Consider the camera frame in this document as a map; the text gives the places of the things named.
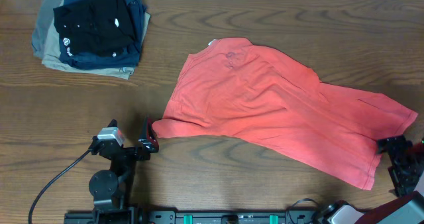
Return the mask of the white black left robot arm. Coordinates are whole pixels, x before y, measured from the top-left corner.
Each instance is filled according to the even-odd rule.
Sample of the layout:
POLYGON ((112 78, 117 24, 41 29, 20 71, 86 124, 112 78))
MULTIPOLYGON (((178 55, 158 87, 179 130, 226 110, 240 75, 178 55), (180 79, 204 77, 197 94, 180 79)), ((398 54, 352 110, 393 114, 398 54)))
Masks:
POLYGON ((159 151, 159 144, 147 117, 138 138, 138 145, 124 146, 124 136, 112 120, 93 137, 89 147, 92 155, 100 155, 111 161, 108 170, 96 172, 89 181, 93 196, 95 223, 139 223, 138 208, 129 204, 134 182, 136 163, 150 160, 159 151))

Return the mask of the orange red t-shirt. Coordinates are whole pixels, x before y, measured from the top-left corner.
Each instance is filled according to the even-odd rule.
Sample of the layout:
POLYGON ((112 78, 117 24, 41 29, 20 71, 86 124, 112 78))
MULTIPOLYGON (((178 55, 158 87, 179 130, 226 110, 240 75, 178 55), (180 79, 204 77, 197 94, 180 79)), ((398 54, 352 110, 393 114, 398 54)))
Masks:
POLYGON ((370 190, 377 141, 417 113, 381 93, 327 84, 309 67, 246 38, 190 54, 160 120, 160 138, 235 137, 370 190))

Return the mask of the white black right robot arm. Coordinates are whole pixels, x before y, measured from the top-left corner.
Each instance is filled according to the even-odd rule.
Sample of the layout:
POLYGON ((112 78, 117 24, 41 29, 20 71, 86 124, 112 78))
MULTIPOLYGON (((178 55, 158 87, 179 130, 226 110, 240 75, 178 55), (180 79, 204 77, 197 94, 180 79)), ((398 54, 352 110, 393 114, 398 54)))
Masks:
POLYGON ((318 214, 315 223, 393 223, 423 222, 423 142, 413 144, 403 135, 377 141, 377 153, 386 153, 388 173, 396 198, 374 209, 359 210, 338 201, 318 214))

